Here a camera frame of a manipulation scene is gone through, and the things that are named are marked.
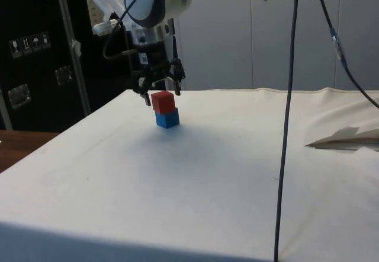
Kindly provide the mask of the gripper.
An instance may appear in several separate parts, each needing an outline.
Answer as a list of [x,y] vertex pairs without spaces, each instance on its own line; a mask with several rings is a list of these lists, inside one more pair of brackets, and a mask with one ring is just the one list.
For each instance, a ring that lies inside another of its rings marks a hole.
[[186,78],[180,59],[169,61],[163,41],[136,46],[140,66],[133,71],[133,91],[144,99],[147,106],[151,106],[149,90],[152,86],[153,74],[165,74],[166,79],[173,82],[175,95],[180,96],[181,82]]

